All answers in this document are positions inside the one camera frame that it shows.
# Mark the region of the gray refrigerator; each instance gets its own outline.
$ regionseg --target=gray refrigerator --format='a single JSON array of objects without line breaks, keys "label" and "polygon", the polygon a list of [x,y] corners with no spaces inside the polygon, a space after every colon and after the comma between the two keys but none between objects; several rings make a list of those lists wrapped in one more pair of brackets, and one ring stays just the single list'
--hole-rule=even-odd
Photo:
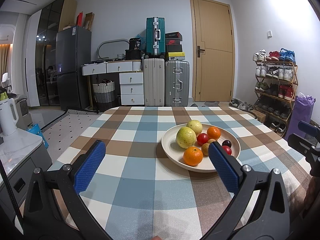
[{"label": "gray refrigerator", "polygon": [[57,85],[62,110],[90,105],[87,77],[81,66],[91,62],[91,32],[74,26],[57,33]]}]

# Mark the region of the shoe rack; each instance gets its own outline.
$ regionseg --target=shoe rack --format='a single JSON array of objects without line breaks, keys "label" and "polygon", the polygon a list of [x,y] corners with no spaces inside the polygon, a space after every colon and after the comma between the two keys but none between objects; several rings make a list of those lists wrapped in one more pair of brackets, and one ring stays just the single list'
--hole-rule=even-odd
[{"label": "shoe rack", "polygon": [[288,84],[288,85],[292,85],[292,88],[293,88],[293,95],[291,97],[290,100],[286,100],[284,98],[280,98],[280,97],[277,97],[277,96],[273,96],[273,95],[270,95],[270,94],[267,94],[267,93],[264,93],[264,92],[261,92],[261,91],[257,91],[257,90],[254,90],[254,92],[256,93],[258,99],[260,99],[260,97],[262,95],[264,96],[267,96],[267,97],[270,97],[270,98],[273,98],[273,99],[276,99],[276,100],[279,100],[281,102],[285,102],[287,103],[289,106],[290,106],[290,109],[291,109],[291,113],[289,114],[288,118],[285,120],[279,116],[276,116],[275,114],[273,113],[270,113],[256,105],[254,105],[255,109],[262,112],[262,113],[265,113],[266,115],[271,115],[272,117],[275,117],[277,119],[279,119],[280,122],[284,122],[286,124],[286,128],[288,130],[288,125],[289,125],[289,122],[290,122],[290,117],[291,117],[291,114],[292,114],[292,109],[293,109],[293,106],[294,106],[294,99],[296,98],[296,91],[297,91],[297,87],[298,87],[298,77],[297,77],[297,71],[298,71],[298,66],[295,65],[293,62],[291,61],[255,61],[257,66],[258,66],[258,63],[260,64],[266,64],[268,66],[282,66],[282,67],[289,67],[291,66],[292,67],[292,71],[293,71],[293,78],[291,81],[286,81],[286,80],[278,80],[278,79],[274,79],[274,78],[269,78],[269,77],[257,77],[256,76],[256,80],[257,82],[263,82],[265,79],[266,80],[272,80],[272,83],[275,84],[275,82],[278,82],[278,89],[279,89],[279,86],[280,86],[280,83],[285,83],[285,84]]}]

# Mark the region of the marble countertop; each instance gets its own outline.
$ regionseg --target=marble countertop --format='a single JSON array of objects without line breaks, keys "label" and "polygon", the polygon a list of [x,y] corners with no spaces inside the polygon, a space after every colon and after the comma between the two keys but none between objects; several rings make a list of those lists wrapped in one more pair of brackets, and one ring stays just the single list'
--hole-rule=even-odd
[{"label": "marble countertop", "polygon": [[0,160],[7,175],[42,144],[41,136],[19,128],[11,135],[4,136],[1,133],[0,136],[4,140],[0,145]]}]

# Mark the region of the metal bolt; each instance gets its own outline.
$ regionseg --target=metal bolt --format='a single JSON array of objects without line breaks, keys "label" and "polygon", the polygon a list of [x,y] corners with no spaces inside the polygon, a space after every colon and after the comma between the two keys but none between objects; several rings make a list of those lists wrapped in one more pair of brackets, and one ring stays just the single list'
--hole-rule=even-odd
[{"label": "metal bolt", "polygon": [[244,171],[251,171],[251,167],[249,165],[247,165],[247,164],[243,165],[242,168],[243,168]]},{"label": "metal bolt", "polygon": [[40,172],[40,168],[35,168],[34,170],[33,170],[33,173],[35,173],[35,174],[38,174]]},{"label": "metal bolt", "polygon": [[68,170],[71,169],[71,165],[70,165],[70,164],[65,164],[65,165],[62,166],[62,169],[63,169],[64,171],[68,171]]},{"label": "metal bolt", "polygon": [[280,174],[280,170],[277,169],[277,168],[274,168],[274,169],[273,169],[273,172],[274,172],[274,174],[277,174],[277,175]]}]

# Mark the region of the electric kettle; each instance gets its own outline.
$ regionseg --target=electric kettle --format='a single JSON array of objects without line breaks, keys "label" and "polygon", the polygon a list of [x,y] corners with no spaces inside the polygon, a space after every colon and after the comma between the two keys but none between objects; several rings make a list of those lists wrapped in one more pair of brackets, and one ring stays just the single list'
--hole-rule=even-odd
[{"label": "electric kettle", "polygon": [[0,125],[4,136],[8,136],[17,130],[16,123],[18,120],[19,116],[14,99],[1,100]]}]

